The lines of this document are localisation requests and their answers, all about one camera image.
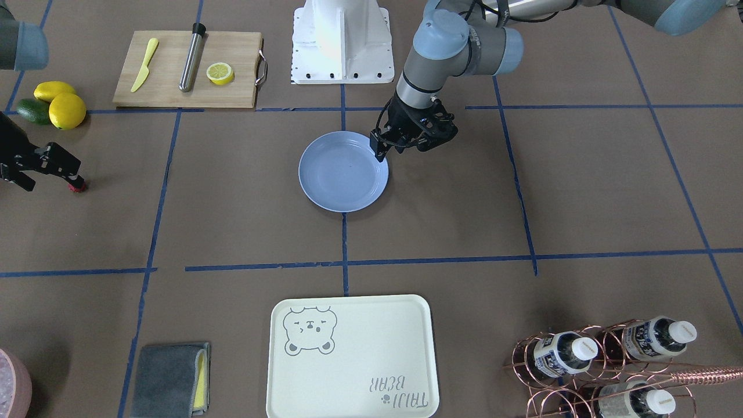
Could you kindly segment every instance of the bear drawing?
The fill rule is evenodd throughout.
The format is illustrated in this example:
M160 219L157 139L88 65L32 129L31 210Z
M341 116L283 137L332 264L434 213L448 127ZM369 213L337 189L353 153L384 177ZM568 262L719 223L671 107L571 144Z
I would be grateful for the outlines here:
M327 309L302 308L291 311L284 317L286 329L285 350L289 356L296 356L302 350L318 350L322 354L330 354L335 348L333 329L338 323L335 313Z

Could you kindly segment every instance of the round plate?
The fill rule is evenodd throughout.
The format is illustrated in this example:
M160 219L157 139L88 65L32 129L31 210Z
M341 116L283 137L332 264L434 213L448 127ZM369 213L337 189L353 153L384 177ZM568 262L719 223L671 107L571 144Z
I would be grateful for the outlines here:
M299 160L299 184L312 202L333 212L353 212L371 205L389 177L369 147L369 138L356 132L330 132L312 141Z

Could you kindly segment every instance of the bottle label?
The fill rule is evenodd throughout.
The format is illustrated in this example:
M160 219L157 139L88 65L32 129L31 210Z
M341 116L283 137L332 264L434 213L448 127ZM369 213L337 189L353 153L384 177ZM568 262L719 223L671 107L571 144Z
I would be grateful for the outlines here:
M603 418L640 418L639 415L632 409L632 404L629 399L629 392L621 395L609 396L614 393L623 392L627 389L634 388L638 385L644 385L645 382L634 381L617 383L616 385L605 386L601 388L599 392L599 411Z
M652 361L659 358L676 356L686 349L674 353L666 350L655 337L655 323L658 318L630 325L624 331L623 344L627 353L637 360Z
M534 347L534 364L540 372L552 378L558 378L566 374L578 374L585 370L578 370L568 366L557 355L557 341L562 334L550 335Z

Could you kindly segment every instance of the white tray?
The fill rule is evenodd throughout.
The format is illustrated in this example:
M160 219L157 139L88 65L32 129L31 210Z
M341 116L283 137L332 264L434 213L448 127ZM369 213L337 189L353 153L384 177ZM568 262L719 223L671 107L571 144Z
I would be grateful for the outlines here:
M438 402L431 311L420 296L287 299L273 308L269 418L427 418Z

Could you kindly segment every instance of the wooden cutting board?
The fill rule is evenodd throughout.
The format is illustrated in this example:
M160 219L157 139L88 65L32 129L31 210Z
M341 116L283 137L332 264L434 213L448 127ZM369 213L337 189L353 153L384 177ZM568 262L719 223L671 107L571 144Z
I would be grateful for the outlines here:
M114 103L137 107L253 108L256 105L256 69L262 35L257 32L207 31L193 90L183 93L178 84L186 64L191 35L190 30L134 32L114 93ZM158 38L160 44L148 65L147 80L132 93L150 38ZM209 81L206 71L214 62L230 64L235 72L234 81L224 86Z

